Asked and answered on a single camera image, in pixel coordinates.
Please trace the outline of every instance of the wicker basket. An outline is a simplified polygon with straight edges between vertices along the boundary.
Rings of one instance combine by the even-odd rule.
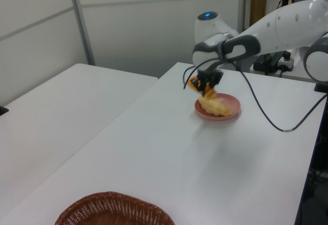
[[[174,225],[161,208],[115,192],[95,193],[69,206],[55,225]]]

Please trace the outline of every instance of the black device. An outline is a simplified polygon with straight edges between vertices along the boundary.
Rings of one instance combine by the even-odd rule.
[[[284,51],[260,55],[253,64],[253,69],[262,71],[265,75],[275,73],[278,70],[278,61],[283,56]]]
[[[0,106],[0,116],[7,113],[9,110],[5,107]]]

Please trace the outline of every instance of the black cable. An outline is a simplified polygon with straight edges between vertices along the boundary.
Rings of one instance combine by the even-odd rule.
[[[232,63],[232,65],[233,66],[235,66],[236,67],[236,70],[237,71],[239,71],[241,74],[242,74],[242,76],[245,78],[245,80],[246,80],[246,82],[247,82],[247,84],[248,84],[248,86],[250,87],[250,89],[251,89],[251,92],[252,92],[252,94],[253,94],[253,96],[254,96],[254,98],[255,98],[255,101],[256,101],[256,103],[257,103],[257,105],[259,106],[259,108],[260,108],[260,110],[261,110],[261,112],[263,113],[263,115],[266,117],[266,119],[269,121],[269,123],[271,123],[271,125],[275,128],[275,129],[277,129],[277,130],[279,130],[279,131],[281,131],[281,132],[292,132],[292,131],[294,131],[295,129],[297,129],[304,121],[305,121],[305,119],[312,113],[312,111],[320,104],[320,102],[321,101],[323,101],[326,97],[327,97],[327,95],[328,94],[325,94],[324,96],[322,96],[322,98],[321,99],[319,99],[318,100],[318,102],[316,102],[315,103],[315,105],[309,110],[309,112],[305,115],[305,117],[295,126],[295,127],[293,127],[292,129],[288,129],[288,130],[284,130],[284,129],[281,129],[281,128],[279,128],[279,127],[277,127],[270,119],[269,119],[269,117],[266,115],[266,113],[263,111],[263,109],[262,109],[262,106],[260,105],[260,103],[259,103],[259,101],[257,100],[257,97],[256,97],[256,95],[255,95],[255,93],[254,93],[254,91],[253,91],[253,88],[252,88],[252,86],[251,86],[251,84],[250,84],[250,82],[248,81],[248,79],[247,79],[247,77],[245,76],[245,74],[233,63],[233,62],[231,62]]]
[[[280,75],[279,75],[279,78],[281,78],[283,72],[285,72],[283,69],[280,71]]]
[[[189,68],[187,68],[185,71],[184,71],[184,73],[183,73],[183,77],[182,77],[182,81],[183,81],[183,85],[185,85],[185,75],[186,75],[186,72],[188,71],[188,70],[190,70],[190,69],[192,69],[192,68],[194,68],[195,66],[193,65],[193,66],[190,66]]]
[[[279,8],[281,2],[282,2],[282,0],[279,1],[279,4],[278,4],[276,10]]]
[[[184,71],[184,73],[183,73],[183,81],[184,81],[183,89],[186,88],[187,83],[188,83],[190,77],[192,76],[192,74],[193,74],[193,73],[194,73],[194,72],[195,72],[200,66],[202,66],[202,65],[204,65],[204,64],[206,64],[206,63],[208,63],[208,62],[210,62],[210,61],[213,61],[213,60],[219,60],[219,58],[211,58],[211,59],[208,59],[208,60],[202,62],[201,64],[197,65],[197,66],[194,68],[194,70],[190,73],[190,75],[188,76],[187,81],[184,81],[185,73],[186,73],[188,70],[192,69],[192,67],[187,68],[187,69]],[[266,119],[269,121],[269,123],[270,123],[275,129],[277,129],[277,130],[279,130],[279,131],[281,131],[281,132],[285,132],[285,133],[286,133],[286,132],[292,132],[292,131],[294,131],[295,129],[297,129],[297,128],[298,128],[298,127],[299,127],[299,126],[305,121],[305,119],[306,119],[306,118],[307,118],[307,117],[313,112],[313,110],[314,110],[314,109],[320,104],[320,102],[323,101],[323,100],[328,96],[328,94],[325,94],[324,96],[322,96],[322,98],[319,99],[319,100],[315,103],[315,105],[309,110],[309,112],[307,112],[307,114],[303,117],[303,119],[302,119],[302,120],[301,120],[301,121],[300,121],[295,127],[293,127],[292,129],[284,130],[284,129],[281,129],[281,128],[277,127],[277,126],[276,126],[276,125],[275,125],[275,124],[269,119],[269,117],[266,115],[266,113],[263,111],[262,106],[260,105],[259,101],[257,100],[257,97],[256,97],[256,95],[255,95],[255,93],[254,93],[254,90],[253,90],[253,88],[252,88],[252,85],[251,85],[250,81],[247,79],[247,77],[246,77],[245,74],[241,71],[241,69],[240,69],[237,65],[235,65],[233,62],[229,62],[229,63],[231,63],[233,66],[235,66],[236,70],[239,71],[239,72],[241,73],[241,75],[245,78],[245,80],[246,80],[248,86],[249,86],[250,89],[251,89],[251,92],[252,92],[252,94],[253,94],[253,97],[254,97],[254,99],[255,99],[257,105],[259,106],[261,112],[262,112],[263,115],[266,117]]]

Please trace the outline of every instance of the pink bowl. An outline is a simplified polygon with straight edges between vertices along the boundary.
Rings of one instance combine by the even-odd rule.
[[[195,109],[196,109],[196,113],[199,117],[209,119],[209,120],[222,121],[222,120],[228,120],[230,118],[233,118],[239,113],[239,111],[240,111],[240,102],[237,98],[235,98],[234,96],[231,96],[229,94],[225,94],[225,93],[218,93],[216,95],[216,97],[221,99],[221,101],[223,103],[225,103],[230,108],[230,110],[232,111],[232,114],[229,115],[229,116],[221,116],[221,115],[220,116],[215,116],[213,114],[209,114],[202,108],[199,101],[196,100]]]

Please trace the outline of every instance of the fried food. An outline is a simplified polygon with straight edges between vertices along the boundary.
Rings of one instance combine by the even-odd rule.
[[[198,98],[201,107],[209,114],[215,116],[229,116],[232,114],[230,108],[224,104],[219,98],[206,99],[203,96]]]
[[[195,88],[193,83],[191,82],[195,79],[196,76],[190,78],[188,81],[188,86],[199,93],[199,91]],[[217,98],[217,93],[214,88],[211,88],[209,84],[206,85],[204,97],[200,96],[198,101],[201,107],[209,114],[213,114],[215,116],[229,116],[232,114],[230,108],[224,104],[221,99]]]

